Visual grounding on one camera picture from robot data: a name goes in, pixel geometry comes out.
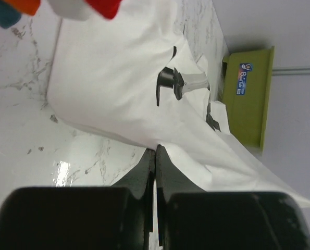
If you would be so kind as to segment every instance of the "orange fabric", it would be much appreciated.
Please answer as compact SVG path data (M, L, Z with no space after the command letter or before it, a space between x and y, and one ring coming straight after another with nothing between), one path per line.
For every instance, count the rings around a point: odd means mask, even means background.
M22 12L24 14L28 14L30 16L34 16L36 11L39 9L40 0L3 0L14 9Z

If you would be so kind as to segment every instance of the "blue fabric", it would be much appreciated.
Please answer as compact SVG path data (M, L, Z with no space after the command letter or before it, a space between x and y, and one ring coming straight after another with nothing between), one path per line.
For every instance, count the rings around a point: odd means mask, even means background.
M21 13L0 0L0 27L8 29L21 18Z

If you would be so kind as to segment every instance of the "red fabric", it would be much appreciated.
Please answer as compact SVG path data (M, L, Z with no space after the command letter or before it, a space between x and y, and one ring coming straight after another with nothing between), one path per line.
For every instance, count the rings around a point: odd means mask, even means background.
M118 13L122 0L85 0L98 11L103 17L113 19Z

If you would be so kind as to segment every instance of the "white wall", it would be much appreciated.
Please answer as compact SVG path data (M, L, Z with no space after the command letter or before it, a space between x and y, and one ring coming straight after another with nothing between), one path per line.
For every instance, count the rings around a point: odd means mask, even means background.
M260 160L310 198L310 76L273 77Z
M275 45L274 67L310 66L310 0L213 0L230 52Z

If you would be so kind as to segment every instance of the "metal rod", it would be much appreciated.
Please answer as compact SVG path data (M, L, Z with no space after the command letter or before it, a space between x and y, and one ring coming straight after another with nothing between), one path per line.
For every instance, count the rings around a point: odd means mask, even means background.
M181 76L185 82L183 94L209 86L208 78L204 72L201 74L181 74Z
M297 68L274 68L272 71L273 76L294 76L294 75L309 75L310 66L297 67Z

